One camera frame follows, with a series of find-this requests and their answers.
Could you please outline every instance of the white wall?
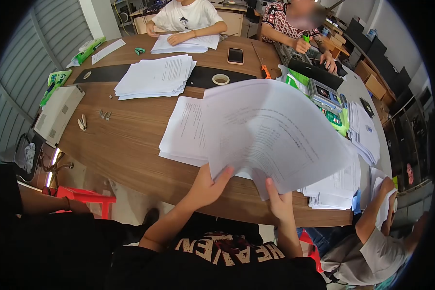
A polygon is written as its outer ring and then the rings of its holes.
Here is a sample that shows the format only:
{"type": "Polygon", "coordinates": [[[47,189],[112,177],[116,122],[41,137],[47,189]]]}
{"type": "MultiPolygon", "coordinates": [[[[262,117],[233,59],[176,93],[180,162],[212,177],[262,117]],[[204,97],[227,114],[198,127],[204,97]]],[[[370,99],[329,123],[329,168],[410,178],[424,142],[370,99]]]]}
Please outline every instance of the white wall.
{"type": "Polygon", "coordinates": [[[121,37],[110,0],[79,0],[79,3],[94,38],[105,36],[110,40],[121,37]]]}
{"type": "Polygon", "coordinates": [[[377,29],[378,38],[387,47],[385,56],[398,71],[405,66],[409,76],[413,78],[422,59],[411,34],[387,1],[384,1],[378,13],[373,28],[377,29]]]}
{"type": "Polygon", "coordinates": [[[390,63],[398,71],[406,67],[411,77],[409,88],[414,94],[419,94],[429,86],[429,76],[419,50],[406,25],[387,0],[347,0],[337,11],[337,17],[348,24],[354,15],[361,17],[371,29],[377,30],[378,38],[387,47],[385,56],[390,63]]]}
{"type": "Polygon", "coordinates": [[[373,7],[374,0],[347,0],[339,6],[336,16],[343,20],[347,25],[350,24],[351,18],[353,18],[354,15],[359,16],[360,19],[367,22],[373,7]]]}

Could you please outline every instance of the person's right hand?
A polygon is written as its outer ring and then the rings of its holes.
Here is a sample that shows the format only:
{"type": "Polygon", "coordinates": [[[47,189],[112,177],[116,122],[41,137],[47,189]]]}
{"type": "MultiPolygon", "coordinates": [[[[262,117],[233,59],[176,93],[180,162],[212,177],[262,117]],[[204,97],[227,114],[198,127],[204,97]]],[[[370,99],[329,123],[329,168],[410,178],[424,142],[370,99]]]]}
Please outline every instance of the person's right hand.
{"type": "Polygon", "coordinates": [[[299,53],[306,53],[311,47],[311,44],[309,44],[303,38],[298,38],[298,39],[293,39],[293,42],[290,46],[299,53]]]}
{"type": "Polygon", "coordinates": [[[146,33],[151,37],[158,37],[159,34],[155,32],[154,24],[148,23],[146,25],[146,33]]]}
{"type": "Polygon", "coordinates": [[[288,192],[279,195],[276,185],[272,178],[266,179],[266,189],[268,190],[269,200],[271,203],[271,212],[280,221],[291,221],[293,217],[293,194],[288,192]]]}
{"type": "Polygon", "coordinates": [[[226,184],[233,176],[233,172],[233,167],[226,167],[216,182],[214,182],[211,179],[210,164],[203,165],[198,171],[190,191],[183,198],[187,208],[196,211],[203,206],[215,202],[221,196],[226,184]]]}

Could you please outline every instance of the masking tape roll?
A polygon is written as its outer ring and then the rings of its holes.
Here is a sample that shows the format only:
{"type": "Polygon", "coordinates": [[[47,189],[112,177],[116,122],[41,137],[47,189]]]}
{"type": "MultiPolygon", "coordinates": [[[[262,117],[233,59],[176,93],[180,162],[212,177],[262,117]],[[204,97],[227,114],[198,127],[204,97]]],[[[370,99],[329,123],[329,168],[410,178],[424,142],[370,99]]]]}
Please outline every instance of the masking tape roll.
{"type": "Polygon", "coordinates": [[[228,84],[231,79],[223,74],[217,74],[213,76],[213,83],[217,84],[217,85],[224,85],[224,84],[228,84]]]}

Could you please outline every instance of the tape roll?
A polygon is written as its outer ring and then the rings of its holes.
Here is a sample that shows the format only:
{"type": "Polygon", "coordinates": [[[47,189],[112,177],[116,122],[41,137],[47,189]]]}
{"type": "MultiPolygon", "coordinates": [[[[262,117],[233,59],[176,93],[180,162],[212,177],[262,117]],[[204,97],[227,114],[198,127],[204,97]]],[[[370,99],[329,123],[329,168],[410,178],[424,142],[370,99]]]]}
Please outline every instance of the tape roll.
{"type": "Polygon", "coordinates": [[[91,75],[91,74],[92,74],[92,71],[90,71],[90,72],[86,73],[86,74],[84,75],[84,79],[86,79],[86,78],[90,77],[90,75],[91,75]]]}
{"type": "Polygon", "coordinates": [[[213,83],[217,84],[217,85],[225,85],[228,84],[231,79],[223,74],[217,74],[213,76],[213,83]]]}

